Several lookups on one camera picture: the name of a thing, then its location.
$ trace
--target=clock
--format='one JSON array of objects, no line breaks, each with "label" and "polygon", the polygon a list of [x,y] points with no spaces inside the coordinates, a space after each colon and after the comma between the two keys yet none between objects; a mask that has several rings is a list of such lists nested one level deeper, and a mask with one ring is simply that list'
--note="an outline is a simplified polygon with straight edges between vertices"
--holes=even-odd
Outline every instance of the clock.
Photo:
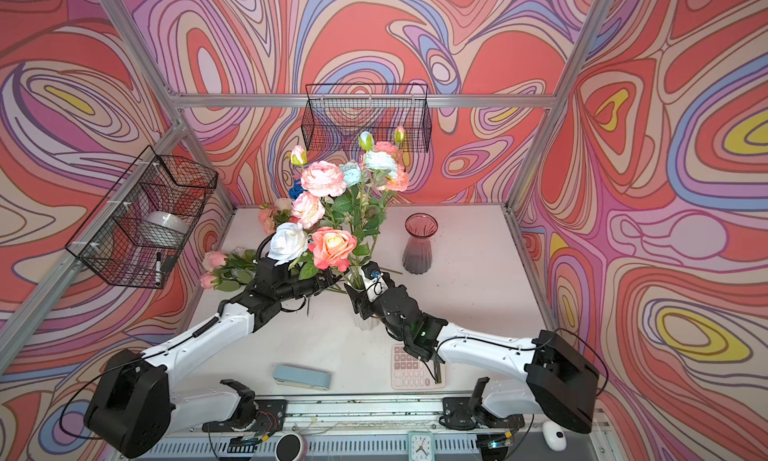
[{"label": "clock", "polygon": [[408,460],[435,461],[435,443],[432,433],[408,433]]}]

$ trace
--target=wire basket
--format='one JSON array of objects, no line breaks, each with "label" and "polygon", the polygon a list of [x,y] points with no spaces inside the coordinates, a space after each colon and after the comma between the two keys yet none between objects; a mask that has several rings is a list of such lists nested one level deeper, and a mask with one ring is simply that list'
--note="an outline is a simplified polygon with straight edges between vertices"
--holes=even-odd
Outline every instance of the wire basket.
[{"label": "wire basket", "polygon": [[217,179],[215,170],[183,156],[155,155],[82,249],[75,253],[72,239],[67,249],[112,286],[161,289]]},{"label": "wire basket", "polygon": [[306,85],[301,122],[306,149],[358,152],[358,136],[368,131],[376,141],[394,140],[402,127],[404,152],[428,152],[432,115],[429,88],[422,83],[318,83]]}]

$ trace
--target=table surface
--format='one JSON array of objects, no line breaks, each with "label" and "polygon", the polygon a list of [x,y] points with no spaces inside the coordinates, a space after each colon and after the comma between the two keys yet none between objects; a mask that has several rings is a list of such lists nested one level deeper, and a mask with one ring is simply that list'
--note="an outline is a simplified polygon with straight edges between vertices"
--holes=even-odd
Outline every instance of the table surface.
[{"label": "table surface", "polygon": [[[402,252],[408,240],[404,228],[413,213],[427,212],[439,224],[432,237],[433,262],[425,274],[409,274],[402,268]],[[255,248],[264,239],[259,209],[236,211],[221,250],[238,246]],[[379,266],[403,271],[392,274],[419,308],[470,330],[510,337],[535,337],[544,321],[499,206],[392,206],[381,228],[374,261]],[[219,302],[235,293],[206,291],[191,325],[216,312]],[[295,309],[301,300],[283,302]],[[326,291],[296,313],[279,313],[266,326],[232,343],[201,364],[177,389],[206,387],[233,378],[261,395],[406,393],[392,389],[390,362],[396,341],[379,323],[371,331],[355,324],[350,299]],[[331,389],[316,391],[276,384],[272,370],[289,364],[332,374]],[[466,391],[479,377],[494,376],[467,364],[442,365],[443,389]]]}]

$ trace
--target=pink calculator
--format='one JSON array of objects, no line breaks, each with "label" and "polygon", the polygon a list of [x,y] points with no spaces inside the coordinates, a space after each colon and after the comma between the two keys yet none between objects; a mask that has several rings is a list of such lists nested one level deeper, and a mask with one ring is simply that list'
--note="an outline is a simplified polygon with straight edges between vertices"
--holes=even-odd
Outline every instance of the pink calculator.
[{"label": "pink calculator", "polygon": [[[429,361],[429,369],[434,370],[432,361]],[[441,365],[440,383],[435,383],[429,374],[427,366],[402,349],[402,344],[392,347],[392,388],[408,391],[424,391],[427,389],[440,389],[446,386],[445,364]]]}]

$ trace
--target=clear glass vase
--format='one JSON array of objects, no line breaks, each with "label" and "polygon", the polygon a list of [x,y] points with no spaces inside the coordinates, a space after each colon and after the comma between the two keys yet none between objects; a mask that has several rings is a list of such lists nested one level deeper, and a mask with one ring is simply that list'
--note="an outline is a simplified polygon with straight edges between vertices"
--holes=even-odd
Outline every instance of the clear glass vase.
[{"label": "clear glass vase", "polygon": [[437,221],[426,213],[416,213],[406,219],[406,231],[411,236],[402,253],[402,266],[412,274],[423,274],[432,266],[432,242],[437,233]]}]

